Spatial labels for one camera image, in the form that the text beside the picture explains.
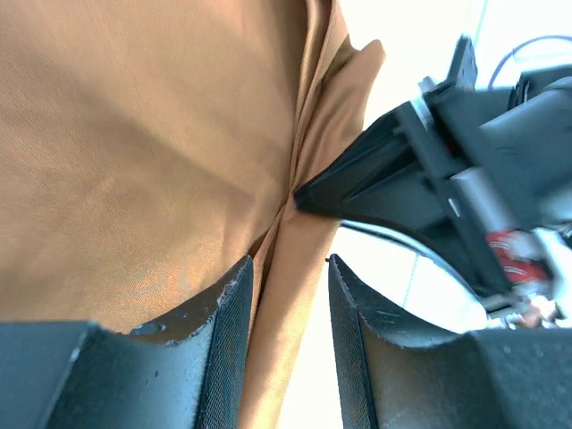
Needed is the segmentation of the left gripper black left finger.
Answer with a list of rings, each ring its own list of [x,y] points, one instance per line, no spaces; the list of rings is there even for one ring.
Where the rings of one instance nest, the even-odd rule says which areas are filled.
[[[234,428],[253,262],[127,334],[91,322],[1,327],[4,428]]]

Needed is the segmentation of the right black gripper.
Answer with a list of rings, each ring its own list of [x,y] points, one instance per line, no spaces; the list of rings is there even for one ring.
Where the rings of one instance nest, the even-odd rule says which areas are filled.
[[[446,79],[378,118],[294,193],[299,210],[426,231],[450,222],[496,321],[571,318],[571,71],[476,87],[461,37]]]

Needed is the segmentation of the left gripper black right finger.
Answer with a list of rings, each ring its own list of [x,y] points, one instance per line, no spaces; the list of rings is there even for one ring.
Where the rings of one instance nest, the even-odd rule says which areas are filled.
[[[570,427],[570,330],[450,332],[366,285],[337,255],[328,291],[345,427]]]

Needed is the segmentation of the orange-brown cloth napkin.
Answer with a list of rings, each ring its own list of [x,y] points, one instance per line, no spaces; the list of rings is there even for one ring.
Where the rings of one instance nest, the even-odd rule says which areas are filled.
[[[338,224],[296,188],[383,63],[335,1],[4,1],[1,318],[119,332],[254,260],[242,428],[275,428]]]

